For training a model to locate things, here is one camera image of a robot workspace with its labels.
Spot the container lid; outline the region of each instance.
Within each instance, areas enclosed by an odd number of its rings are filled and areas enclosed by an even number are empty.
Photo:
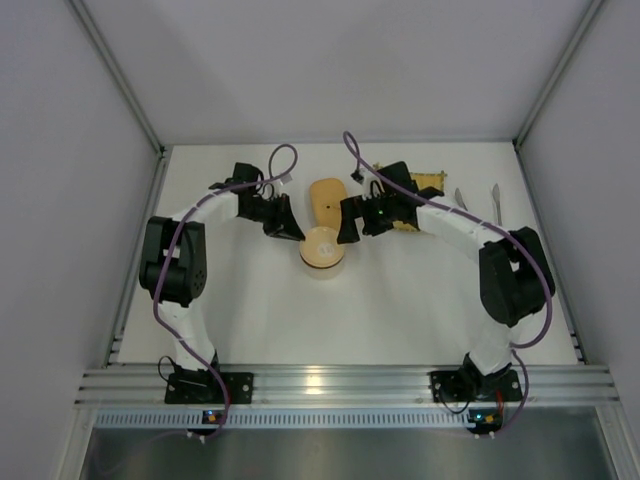
[[[338,245],[338,232],[329,227],[314,227],[300,242],[302,260],[313,268],[330,268],[344,257],[344,246]]]

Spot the gray floor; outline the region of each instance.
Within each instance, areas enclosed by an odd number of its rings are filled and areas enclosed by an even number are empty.
[[[83,478],[104,478],[96,461],[105,470],[124,461],[108,476],[120,480],[616,478],[590,409],[529,409],[493,441],[433,429],[353,429],[229,430],[205,446],[183,435],[144,443],[158,433],[94,432]]]

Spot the gray wall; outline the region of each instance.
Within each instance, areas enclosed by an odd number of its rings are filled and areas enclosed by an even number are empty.
[[[87,0],[167,144],[511,139],[588,0]]]
[[[589,358],[640,438],[640,2],[611,1],[525,143]]]
[[[0,45],[0,478],[45,479],[155,161],[64,2],[5,3]]]

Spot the silver utensil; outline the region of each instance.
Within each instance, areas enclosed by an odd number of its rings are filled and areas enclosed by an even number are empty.
[[[456,203],[458,204],[458,206],[460,208],[465,209],[466,211],[469,211],[469,209],[467,208],[467,205],[464,203],[464,199],[462,198],[462,192],[460,191],[459,188],[456,188],[455,193],[453,194]]]
[[[495,207],[496,225],[502,226],[502,209],[500,208],[500,187],[496,183],[491,189],[491,198]]]

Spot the round container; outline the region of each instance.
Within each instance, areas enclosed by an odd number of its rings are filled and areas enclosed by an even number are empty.
[[[338,245],[338,232],[329,227],[314,227],[300,242],[300,258],[306,272],[313,278],[335,277],[344,265],[344,246]]]

